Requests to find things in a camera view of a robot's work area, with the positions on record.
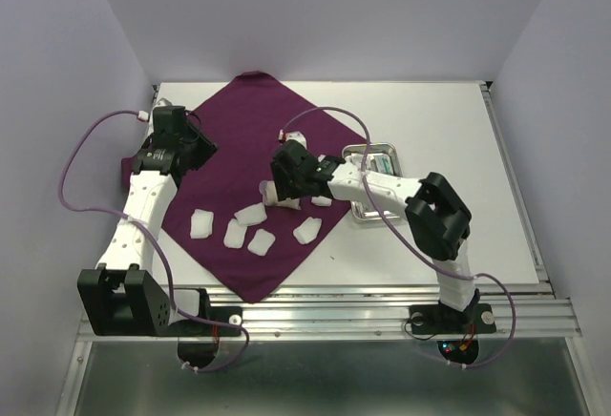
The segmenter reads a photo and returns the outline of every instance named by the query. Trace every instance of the metal tray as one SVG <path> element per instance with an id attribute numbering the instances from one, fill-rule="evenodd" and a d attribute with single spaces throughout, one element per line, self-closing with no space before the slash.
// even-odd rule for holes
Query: metal tray
<path id="1" fill-rule="evenodd" d="M 361 160 L 363 159 L 364 151 L 365 144 L 353 144 L 344 148 L 342 151 L 342 157 L 346 161 L 350 161 L 353 156 L 356 156 L 356 160 L 353 159 L 352 162 L 360 164 Z M 371 144 L 368 155 L 368 168 L 370 168 L 372 171 L 384 173 L 386 175 L 398 177 L 402 176 L 397 150 L 392 144 L 388 144 L 388 142 Z M 373 211 L 369 206 L 357 201 L 352 201 L 350 204 L 352 207 L 352 214 L 354 215 L 354 219 L 356 221 L 369 222 L 372 220 L 381 220 L 380 215 L 376 211 Z M 390 211 L 385 211 L 384 215 L 391 219 L 400 218 Z"/>

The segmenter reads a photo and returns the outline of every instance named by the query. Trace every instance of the white foam piece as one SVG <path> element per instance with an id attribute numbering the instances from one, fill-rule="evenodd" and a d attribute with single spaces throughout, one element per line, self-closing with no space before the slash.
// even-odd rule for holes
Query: white foam piece
<path id="1" fill-rule="evenodd" d="M 244 245 L 247 227 L 242 227 L 237 220 L 232 218 L 227 225 L 225 238 L 222 243 L 230 249 L 241 249 Z"/>
<path id="2" fill-rule="evenodd" d="M 333 201 L 331 200 L 331 198 L 327 198 L 327 197 L 312 197 L 312 204 L 315 204 L 316 206 L 324 206 L 324 207 L 329 207 L 331 205 Z"/>
<path id="3" fill-rule="evenodd" d="M 196 209 L 191 216 L 191 239 L 204 239 L 212 235 L 214 213 Z"/>
<path id="4" fill-rule="evenodd" d="M 234 216 L 242 227 L 257 225 L 267 219 L 267 214 L 265 213 L 265 206 L 263 206 L 263 203 L 250 205 L 247 208 L 238 211 Z"/>
<path id="5" fill-rule="evenodd" d="M 260 228 L 255 233 L 255 238 L 248 243 L 248 250 L 259 257 L 264 257 L 275 240 L 276 237 Z"/>
<path id="6" fill-rule="evenodd" d="M 276 192 L 276 184 L 273 180 L 262 180 L 259 184 L 259 192 L 263 196 L 263 204 L 265 206 L 280 206 L 281 208 L 301 210 L 298 198 L 284 199 L 278 201 L 278 193 Z"/>
<path id="7" fill-rule="evenodd" d="M 307 218 L 304 223 L 293 230 L 293 236 L 300 244 L 310 244 L 318 237 L 322 225 L 321 218 Z"/>

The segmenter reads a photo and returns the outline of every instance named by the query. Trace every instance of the gray wall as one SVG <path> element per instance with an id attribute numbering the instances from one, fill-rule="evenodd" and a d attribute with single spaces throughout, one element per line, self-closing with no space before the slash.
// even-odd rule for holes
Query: gray wall
<path id="1" fill-rule="evenodd" d="M 543 0 L 493 88 L 554 286 L 611 405 L 611 0 Z"/>
<path id="2" fill-rule="evenodd" d="M 76 278 L 111 221 L 61 209 L 59 171 L 98 116 L 147 107 L 150 87 L 106 0 L 0 0 L 0 414 L 53 414 L 74 346 Z M 137 125 L 102 128 L 74 167 L 74 201 L 119 205 Z"/>
<path id="3" fill-rule="evenodd" d="M 109 0 L 160 80 L 492 79 L 540 0 Z"/>

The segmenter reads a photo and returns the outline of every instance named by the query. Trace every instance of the white table surface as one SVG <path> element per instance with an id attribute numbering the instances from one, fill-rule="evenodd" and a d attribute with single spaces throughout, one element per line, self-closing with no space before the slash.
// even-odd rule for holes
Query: white table surface
<path id="1" fill-rule="evenodd" d="M 163 83 L 158 98 L 194 109 L 224 85 Z M 537 283 L 535 264 L 478 83 L 285 85 L 316 105 L 358 114 L 368 125 L 373 142 L 396 147 L 404 177 L 425 177 L 430 171 L 443 174 L 473 214 L 469 260 L 474 273 L 489 272 L 510 284 Z M 362 133 L 349 117 L 331 115 Z M 398 226 L 411 238 L 407 223 Z M 176 284 L 220 285 L 165 232 L 159 242 L 172 264 Z M 157 281 L 167 281 L 157 258 L 153 274 Z M 384 224 L 363 226 L 348 212 L 283 287 L 435 283 L 433 271 L 412 256 Z"/>

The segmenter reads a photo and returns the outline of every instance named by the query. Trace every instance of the purple cloth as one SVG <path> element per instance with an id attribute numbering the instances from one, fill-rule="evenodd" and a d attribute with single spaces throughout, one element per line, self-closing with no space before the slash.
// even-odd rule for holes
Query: purple cloth
<path id="1" fill-rule="evenodd" d="M 267 220 L 248 227 L 242 249 L 228 249 L 222 243 L 234 213 L 261 202 L 259 183 L 271 179 L 269 163 L 278 148 L 278 132 L 290 118 L 312 107 L 270 75 L 245 73 L 196 109 L 201 131 L 219 145 L 219 150 L 201 169 L 184 177 L 162 227 L 245 302 L 260 302 L 276 289 L 349 209 L 346 201 L 333 201 L 324 208 L 312 205 L 309 198 L 302 198 L 301 211 L 267 207 Z M 364 142 L 323 112 L 305 116 L 288 130 L 302 132 L 308 150 L 316 156 L 338 156 L 345 146 Z M 129 185 L 129 159 L 122 166 Z M 213 233 L 207 239 L 189 236 L 195 209 L 214 212 Z M 293 237 L 293 230 L 308 217 L 321 218 L 323 226 L 316 240 L 302 245 Z M 246 249 L 260 228 L 276 237 L 263 258 Z"/>

